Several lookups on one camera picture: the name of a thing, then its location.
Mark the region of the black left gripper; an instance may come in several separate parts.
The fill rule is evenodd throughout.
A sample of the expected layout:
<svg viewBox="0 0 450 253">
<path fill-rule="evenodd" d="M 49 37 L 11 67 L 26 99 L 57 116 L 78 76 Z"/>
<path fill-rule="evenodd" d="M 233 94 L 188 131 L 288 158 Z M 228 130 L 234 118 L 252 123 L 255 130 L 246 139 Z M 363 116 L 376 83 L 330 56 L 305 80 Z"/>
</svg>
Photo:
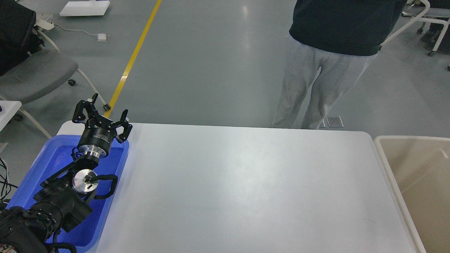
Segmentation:
<svg viewBox="0 0 450 253">
<path fill-rule="evenodd" d="M 114 139 L 118 143 L 128 140 L 133 125 L 127 120 L 128 109 L 122 112 L 117 122 L 109 119 L 99 120 L 99 113 L 95 107 L 98 93 L 91 99 L 80 100 L 74 110 L 72 122 L 85 125 L 83 134 L 77 144 L 77 149 L 83 153 L 95 152 L 99 158 L 108 156 Z"/>
</svg>

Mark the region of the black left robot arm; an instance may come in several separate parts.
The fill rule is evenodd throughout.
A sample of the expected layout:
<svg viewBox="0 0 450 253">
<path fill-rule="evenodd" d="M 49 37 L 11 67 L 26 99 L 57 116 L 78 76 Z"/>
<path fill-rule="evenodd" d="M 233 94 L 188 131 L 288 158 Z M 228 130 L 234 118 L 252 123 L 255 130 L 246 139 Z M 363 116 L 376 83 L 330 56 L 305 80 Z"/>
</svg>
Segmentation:
<svg viewBox="0 0 450 253">
<path fill-rule="evenodd" d="M 114 122 L 100 115 L 95 107 L 98 93 L 80 100 L 72 121 L 82 123 L 84 131 L 72 150 L 73 161 L 40 183 L 41 190 L 29 209 L 13 206 L 1 211 L 2 253 L 57 253 L 67 249 L 77 252 L 70 243 L 59 243 L 61 230 L 70 232 L 93 211 L 92 200 L 111 197 L 119 178 L 115 174 L 98 175 L 95 168 L 107 157 L 111 146 L 127 141 L 133 125 L 128 110 Z"/>
</svg>

